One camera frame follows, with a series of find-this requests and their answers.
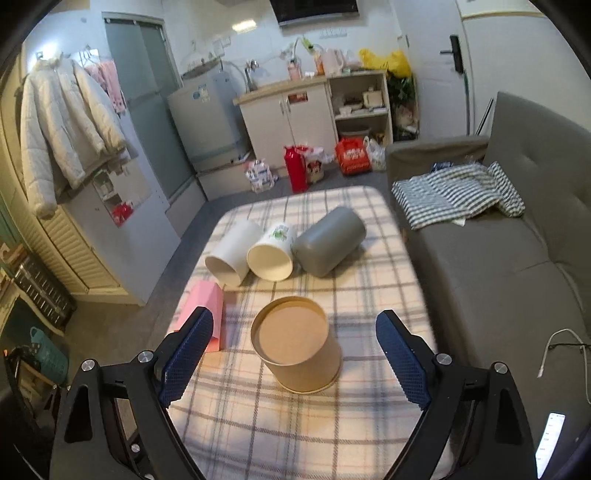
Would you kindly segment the plaid table blanket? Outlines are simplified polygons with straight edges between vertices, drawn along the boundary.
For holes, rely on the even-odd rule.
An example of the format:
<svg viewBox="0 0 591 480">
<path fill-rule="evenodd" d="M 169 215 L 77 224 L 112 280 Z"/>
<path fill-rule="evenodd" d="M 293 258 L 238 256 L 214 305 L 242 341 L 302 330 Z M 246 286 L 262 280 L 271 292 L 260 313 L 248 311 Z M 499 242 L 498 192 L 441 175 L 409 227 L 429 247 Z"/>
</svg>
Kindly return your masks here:
<svg viewBox="0 0 591 480">
<path fill-rule="evenodd" d="M 208 479 L 382 479 L 420 417 L 377 341 L 375 322 L 393 310 L 432 342 L 433 330 L 392 211 L 377 189 L 343 187 L 260 201 L 228 210 L 208 231 L 211 252 L 236 223 L 268 228 L 284 222 L 304 231 L 339 206 L 356 212 L 367 235 L 334 271 L 317 278 L 301 269 L 269 282 L 249 276 L 224 291 L 222 346 L 202 357 L 182 398 L 168 410 L 184 445 Z M 256 354 L 250 328 L 274 300 L 317 304 L 276 327 L 273 347 L 320 344 L 325 318 L 342 349 L 334 384 L 311 395 L 290 393 Z"/>
</svg>

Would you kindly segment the grey plastic cup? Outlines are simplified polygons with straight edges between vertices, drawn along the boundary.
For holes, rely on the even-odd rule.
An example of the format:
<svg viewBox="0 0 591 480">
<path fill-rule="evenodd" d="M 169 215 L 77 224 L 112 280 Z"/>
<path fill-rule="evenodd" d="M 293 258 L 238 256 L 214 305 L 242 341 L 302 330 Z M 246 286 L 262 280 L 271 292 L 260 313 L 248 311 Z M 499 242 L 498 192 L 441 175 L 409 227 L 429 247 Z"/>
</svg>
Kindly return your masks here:
<svg viewBox="0 0 591 480">
<path fill-rule="evenodd" d="M 365 223 L 356 212 L 339 206 L 298 236 L 291 251 L 305 272 L 325 277 L 361 245 L 366 235 Z"/>
</svg>

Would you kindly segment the pink electric kettle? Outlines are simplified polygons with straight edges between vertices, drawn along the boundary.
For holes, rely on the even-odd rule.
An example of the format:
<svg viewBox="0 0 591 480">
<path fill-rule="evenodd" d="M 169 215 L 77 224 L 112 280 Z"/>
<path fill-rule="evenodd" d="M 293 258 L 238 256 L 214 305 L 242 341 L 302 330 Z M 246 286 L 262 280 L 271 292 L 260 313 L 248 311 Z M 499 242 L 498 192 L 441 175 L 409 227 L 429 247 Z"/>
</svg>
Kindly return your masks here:
<svg viewBox="0 0 591 480">
<path fill-rule="evenodd" d="M 322 66 L 324 66 L 326 77 L 341 74 L 345 65 L 345 57 L 339 49 L 326 49 L 322 54 Z"/>
</svg>

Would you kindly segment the white puffer jacket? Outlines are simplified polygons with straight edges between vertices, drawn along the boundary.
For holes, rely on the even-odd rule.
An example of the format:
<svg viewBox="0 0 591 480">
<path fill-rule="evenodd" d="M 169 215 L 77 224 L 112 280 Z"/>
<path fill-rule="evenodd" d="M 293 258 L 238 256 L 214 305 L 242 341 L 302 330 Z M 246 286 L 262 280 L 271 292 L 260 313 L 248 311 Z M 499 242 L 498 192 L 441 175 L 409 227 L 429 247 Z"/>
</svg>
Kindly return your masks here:
<svg viewBox="0 0 591 480">
<path fill-rule="evenodd" d="M 120 157 L 127 141 L 105 91 L 77 62 L 59 56 L 37 61 L 24 82 L 20 146 L 29 208 L 49 219 L 58 206 L 54 171 L 77 189 Z"/>
</svg>

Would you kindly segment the pink hanging garment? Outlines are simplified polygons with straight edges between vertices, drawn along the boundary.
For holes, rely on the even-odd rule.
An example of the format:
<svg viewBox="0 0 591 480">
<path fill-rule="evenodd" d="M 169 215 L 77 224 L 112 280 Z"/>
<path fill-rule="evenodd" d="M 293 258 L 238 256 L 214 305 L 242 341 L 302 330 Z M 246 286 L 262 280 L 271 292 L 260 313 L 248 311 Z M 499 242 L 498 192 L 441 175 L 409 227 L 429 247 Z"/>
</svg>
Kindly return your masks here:
<svg viewBox="0 0 591 480">
<path fill-rule="evenodd" d="M 119 83 L 115 62 L 105 60 L 98 64 L 89 64 L 84 69 L 105 91 L 114 111 L 117 114 L 124 113 L 126 111 L 126 102 Z"/>
</svg>

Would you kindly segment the yellow plastic bag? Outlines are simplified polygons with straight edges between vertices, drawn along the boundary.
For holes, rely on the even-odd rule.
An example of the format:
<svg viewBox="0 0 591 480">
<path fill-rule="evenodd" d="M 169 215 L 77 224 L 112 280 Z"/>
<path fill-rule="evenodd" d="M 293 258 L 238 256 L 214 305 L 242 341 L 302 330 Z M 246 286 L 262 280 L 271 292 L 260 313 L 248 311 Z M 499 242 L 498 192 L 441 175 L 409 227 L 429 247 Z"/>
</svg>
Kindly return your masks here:
<svg viewBox="0 0 591 480">
<path fill-rule="evenodd" d="M 359 57 L 363 68 L 369 70 L 384 70 L 397 78 L 411 78 L 412 69 L 402 50 L 394 50 L 388 55 L 378 55 L 370 49 L 363 48 L 359 51 Z"/>
</svg>

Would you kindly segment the black range hood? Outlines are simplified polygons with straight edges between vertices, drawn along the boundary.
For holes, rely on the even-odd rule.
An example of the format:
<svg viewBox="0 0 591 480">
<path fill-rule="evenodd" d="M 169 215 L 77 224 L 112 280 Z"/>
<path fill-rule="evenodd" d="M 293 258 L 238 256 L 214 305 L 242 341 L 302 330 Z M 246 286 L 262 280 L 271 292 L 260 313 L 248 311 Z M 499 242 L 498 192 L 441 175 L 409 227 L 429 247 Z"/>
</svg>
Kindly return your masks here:
<svg viewBox="0 0 591 480">
<path fill-rule="evenodd" d="M 358 16 L 356 0 L 270 0 L 280 26 L 324 17 Z"/>
</svg>

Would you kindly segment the green checkered cloth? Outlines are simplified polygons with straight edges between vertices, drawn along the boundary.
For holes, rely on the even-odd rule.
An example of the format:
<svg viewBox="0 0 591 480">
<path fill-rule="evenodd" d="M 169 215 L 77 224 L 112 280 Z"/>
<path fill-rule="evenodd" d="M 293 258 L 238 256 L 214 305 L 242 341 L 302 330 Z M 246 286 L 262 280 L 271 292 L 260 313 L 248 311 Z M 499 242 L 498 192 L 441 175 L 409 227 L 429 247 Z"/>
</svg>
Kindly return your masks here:
<svg viewBox="0 0 591 480">
<path fill-rule="evenodd" d="M 525 202 L 497 162 L 452 166 L 393 184 L 394 199 L 410 227 L 474 218 L 491 208 L 505 216 L 523 215 Z"/>
</svg>

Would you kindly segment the brown paper cup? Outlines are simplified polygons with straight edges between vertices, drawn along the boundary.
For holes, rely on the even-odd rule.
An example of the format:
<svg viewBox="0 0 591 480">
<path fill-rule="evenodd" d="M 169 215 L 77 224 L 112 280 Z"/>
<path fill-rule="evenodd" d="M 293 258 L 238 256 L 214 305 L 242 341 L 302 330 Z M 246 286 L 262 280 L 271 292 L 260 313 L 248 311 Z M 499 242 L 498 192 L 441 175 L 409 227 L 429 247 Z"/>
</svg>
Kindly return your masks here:
<svg viewBox="0 0 591 480">
<path fill-rule="evenodd" d="M 339 378 L 342 348 L 328 316 L 315 301 L 288 296 L 256 315 L 250 328 L 253 350 L 283 389 L 310 395 Z"/>
</svg>

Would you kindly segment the white washing machine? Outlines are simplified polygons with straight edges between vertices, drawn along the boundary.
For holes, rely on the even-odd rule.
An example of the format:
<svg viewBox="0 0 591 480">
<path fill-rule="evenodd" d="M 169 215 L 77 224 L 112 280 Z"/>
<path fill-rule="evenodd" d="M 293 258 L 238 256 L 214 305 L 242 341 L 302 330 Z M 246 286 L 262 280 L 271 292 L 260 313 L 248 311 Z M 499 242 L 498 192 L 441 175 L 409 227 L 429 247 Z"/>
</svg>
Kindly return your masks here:
<svg viewBox="0 0 591 480">
<path fill-rule="evenodd" d="M 250 151 L 228 72 L 214 69 L 186 80 L 167 97 L 185 154 L 198 174 L 235 164 Z"/>
</svg>

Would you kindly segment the white entrance door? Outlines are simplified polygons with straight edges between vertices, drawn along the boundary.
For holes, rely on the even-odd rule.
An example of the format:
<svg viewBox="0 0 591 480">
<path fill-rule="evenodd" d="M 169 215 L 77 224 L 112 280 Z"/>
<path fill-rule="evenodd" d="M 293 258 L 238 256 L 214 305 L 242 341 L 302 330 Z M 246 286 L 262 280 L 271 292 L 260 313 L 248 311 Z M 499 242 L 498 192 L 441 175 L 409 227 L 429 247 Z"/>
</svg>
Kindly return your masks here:
<svg viewBox="0 0 591 480">
<path fill-rule="evenodd" d="M 441 50 L 451 47 L 449 37 L 458 35 L 462 48 L 465 35 L 455 1 L 394 1 L 402 42 L 416 84 L 419 129 L 422 139 L 471 133 L 468 61 L 458 74 L 451 56 Z"/>
</svg>

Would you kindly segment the white printed package bag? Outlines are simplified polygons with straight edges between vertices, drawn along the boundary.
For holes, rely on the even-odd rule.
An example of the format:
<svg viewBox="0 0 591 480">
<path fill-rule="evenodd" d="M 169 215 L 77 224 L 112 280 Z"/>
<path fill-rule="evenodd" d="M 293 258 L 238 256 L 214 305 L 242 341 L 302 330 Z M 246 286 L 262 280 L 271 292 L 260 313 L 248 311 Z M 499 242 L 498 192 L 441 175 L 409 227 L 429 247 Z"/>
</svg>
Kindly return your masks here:
<svg viewBox="0 0 591 480">
<path fill-rule="evenodd" d="M 256 159 L 246 164 L 245 177 L 249 180 L 250 189 L 256 194 L 270 190 L 279 179 L 266 164 L 266 161 L 262 159 Z"/>
</svg>

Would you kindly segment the red thermos flask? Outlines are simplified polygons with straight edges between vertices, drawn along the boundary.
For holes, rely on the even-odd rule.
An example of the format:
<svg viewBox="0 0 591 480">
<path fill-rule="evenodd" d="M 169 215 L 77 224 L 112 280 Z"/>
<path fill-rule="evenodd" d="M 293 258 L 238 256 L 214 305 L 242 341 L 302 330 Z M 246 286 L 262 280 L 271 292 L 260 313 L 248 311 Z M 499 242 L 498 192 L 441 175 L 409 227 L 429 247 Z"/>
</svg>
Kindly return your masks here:
<svg viewBox="0 0 591 480">
<path fill-rule="evenodd" d="M 304 165 L 304 155 L 297 146 L 283 147 L 283 160 L 287 167 L 290 187 L 294 194 L 308 190 L 307 170 Z"/>
</svg>

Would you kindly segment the white sink cabinet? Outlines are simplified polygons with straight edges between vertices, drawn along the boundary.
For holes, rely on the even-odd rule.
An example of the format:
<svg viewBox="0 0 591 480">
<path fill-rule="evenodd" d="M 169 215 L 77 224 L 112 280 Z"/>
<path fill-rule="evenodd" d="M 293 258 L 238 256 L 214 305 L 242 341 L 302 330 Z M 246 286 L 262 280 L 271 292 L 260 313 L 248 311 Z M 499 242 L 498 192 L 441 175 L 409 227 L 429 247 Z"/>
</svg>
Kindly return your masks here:
<svg viewBox="0 0 591 480">
<path fill-rule="evenodd" d="M 283 149 L 304 145 L 334 152 L 338 143 L 328 79 L 314 77 L 266 85 L 233 100 L 242 112 L 257 159 L 283 167 Z"/>
</svg>

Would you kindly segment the grey sofa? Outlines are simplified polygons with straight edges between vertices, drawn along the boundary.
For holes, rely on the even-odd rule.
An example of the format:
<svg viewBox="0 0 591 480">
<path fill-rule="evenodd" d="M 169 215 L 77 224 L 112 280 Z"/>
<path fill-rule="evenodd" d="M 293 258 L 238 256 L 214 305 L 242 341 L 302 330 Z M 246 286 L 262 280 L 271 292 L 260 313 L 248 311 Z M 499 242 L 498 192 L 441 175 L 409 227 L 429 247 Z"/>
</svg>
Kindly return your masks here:
<svg viewBox="0 0 591 480">
<path fill-rule="evenodd" d="M 447 167 L 501 165 L 525 202 L 464 225 L 399 228 L 425 294 L 437 342 L 465 364 L 512 371 L 532 436 L 564 416 L 548 479 L 590 475 L 590 134 L 530 100 L 499 93 L 487 136 L 397 142 L 390 182 Z"/>
</svg>

